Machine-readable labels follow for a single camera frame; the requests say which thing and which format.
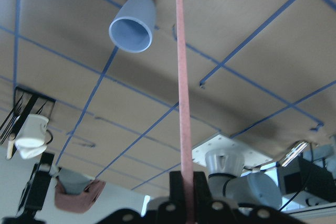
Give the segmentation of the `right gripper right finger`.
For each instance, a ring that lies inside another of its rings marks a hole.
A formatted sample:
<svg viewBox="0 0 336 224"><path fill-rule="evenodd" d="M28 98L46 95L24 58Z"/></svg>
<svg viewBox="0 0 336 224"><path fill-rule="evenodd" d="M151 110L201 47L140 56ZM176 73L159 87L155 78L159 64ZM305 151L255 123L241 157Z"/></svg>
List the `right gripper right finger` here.
<svg viewBox="0 0 336 224"><path fill-rule="evenodd" d="M208 186L204 172L194 172L194 196L197 205L205 205L212 200L212 195Z"/></svg>

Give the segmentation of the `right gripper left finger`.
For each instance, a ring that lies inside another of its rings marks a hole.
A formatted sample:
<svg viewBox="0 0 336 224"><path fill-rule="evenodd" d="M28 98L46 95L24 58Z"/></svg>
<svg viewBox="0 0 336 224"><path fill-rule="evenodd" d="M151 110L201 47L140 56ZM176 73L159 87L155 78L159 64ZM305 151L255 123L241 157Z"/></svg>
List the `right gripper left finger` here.
<svg viewBox="0 0 336 224"><path fill-rule="evenodd" d="M170 172L169 179L170 179L169 200L178 203L184 203L185 195L184 195L183 177L181 172L180 171Z"/></svg>

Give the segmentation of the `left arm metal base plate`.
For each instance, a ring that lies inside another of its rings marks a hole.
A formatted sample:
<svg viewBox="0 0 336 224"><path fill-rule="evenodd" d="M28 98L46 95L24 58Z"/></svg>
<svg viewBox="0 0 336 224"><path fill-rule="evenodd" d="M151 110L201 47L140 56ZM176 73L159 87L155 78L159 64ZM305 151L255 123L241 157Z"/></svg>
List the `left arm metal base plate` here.
<svg viewBox="0 0 336 224"><path fill-rule="evenodd" d="M221 149L241 155L244 158L245 167L263 166L264 164L272 162L270 156L250 147L242 141L232 140L222 134L215 134L197 145L194 145L192 148L192 160L194 163L205 167L206 153Z"/></svg>

